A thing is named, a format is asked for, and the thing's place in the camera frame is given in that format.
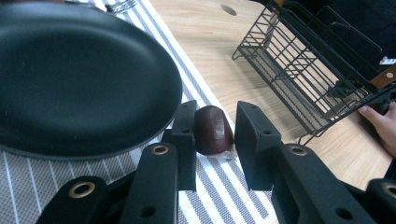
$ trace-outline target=striped tablecloth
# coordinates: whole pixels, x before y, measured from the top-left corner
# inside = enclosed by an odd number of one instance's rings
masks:
[[[199,107],[222,108],[151,3],[137,2],[136,7],[117,16],[154,36],[169,52],[182,77],[183,101],[196,100]],[[159,137],[149,144],[158,141]],[[57,190],[78,176],[96,175],[109,184],[131,173],[138,165],[142,148],[105,160],[78,162],[24,158],[1,148],[0,223],[35,223]],[[248,191],[237,158],[225,160],[197,154],[196,170],[197,191],[179,192],[179,223],[241,224],[276,220],[271,192]]]

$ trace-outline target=wooden table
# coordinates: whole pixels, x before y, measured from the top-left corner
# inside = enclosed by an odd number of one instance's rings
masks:
[[[284,143],[297,141],[303,127],[245,59],[232,59],[263,5],[247,0],[150,2],[233,121],[236,103],[246,101],[262,109],[282,133]],[[226,12],[230,9],[236,15]],[[391,157],[361,122],[354,113],[307,146],[339,179],[365,189],[369,180],[384,176]]]

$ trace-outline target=dish rack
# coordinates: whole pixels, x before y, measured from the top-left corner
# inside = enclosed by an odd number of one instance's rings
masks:
[[[379,66],[381,52],[330,7],[313,15],[297,2],[269,1],[233,59],[244,57],[260,74],[306,130],[300,141],[311,135],[307,143],[394,89],[370,82],[387,69]]]

